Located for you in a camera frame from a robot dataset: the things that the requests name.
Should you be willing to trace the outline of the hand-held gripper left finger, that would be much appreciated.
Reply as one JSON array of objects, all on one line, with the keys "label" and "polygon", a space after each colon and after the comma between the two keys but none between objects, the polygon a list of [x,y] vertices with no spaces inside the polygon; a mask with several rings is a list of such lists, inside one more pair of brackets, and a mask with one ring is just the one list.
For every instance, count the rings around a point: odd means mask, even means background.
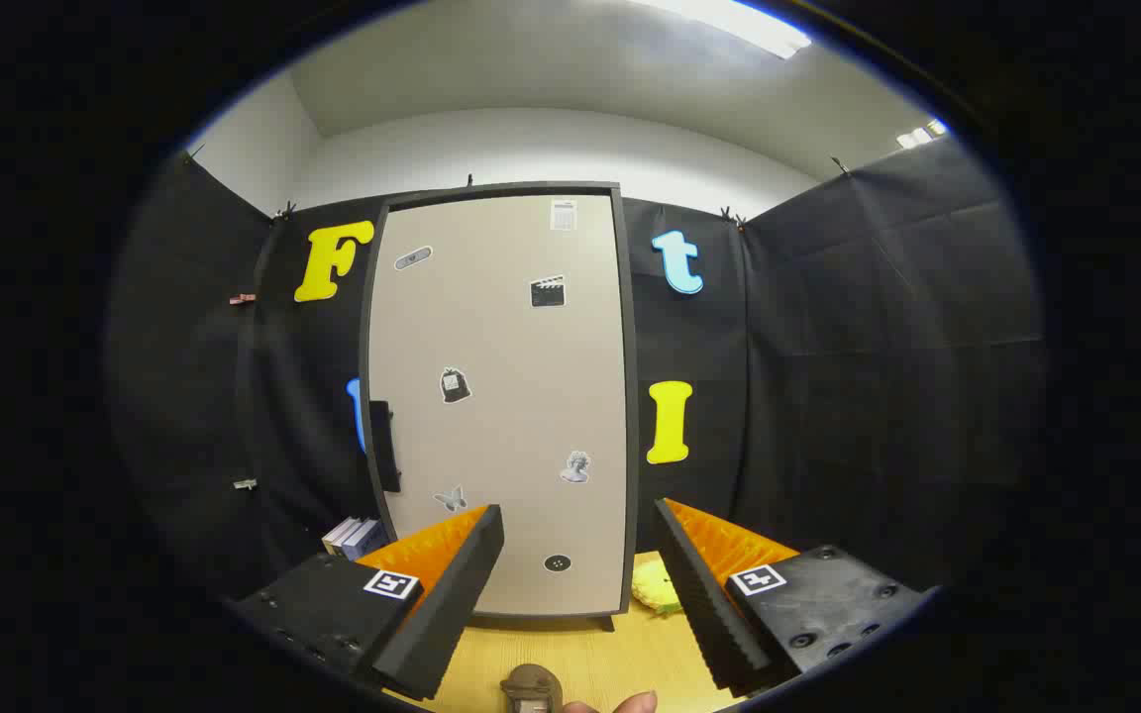
[{"label": "hand-held gripper left finger", "polygon": [[353,689],[432,699],[503,546],[501,507],[472,507],[357,560],[313,556],[234,610]]}]

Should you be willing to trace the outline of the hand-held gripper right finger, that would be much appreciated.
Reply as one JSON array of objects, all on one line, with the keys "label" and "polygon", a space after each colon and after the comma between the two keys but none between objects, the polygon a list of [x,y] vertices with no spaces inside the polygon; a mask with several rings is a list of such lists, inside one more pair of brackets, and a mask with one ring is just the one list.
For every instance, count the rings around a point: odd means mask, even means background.
[{"label": "hand-held gripper right finger", "polygon": [[762,692],[830,669],[933,600],[842,546],[798,551],[672,499],[659,556],[717,687]]}]

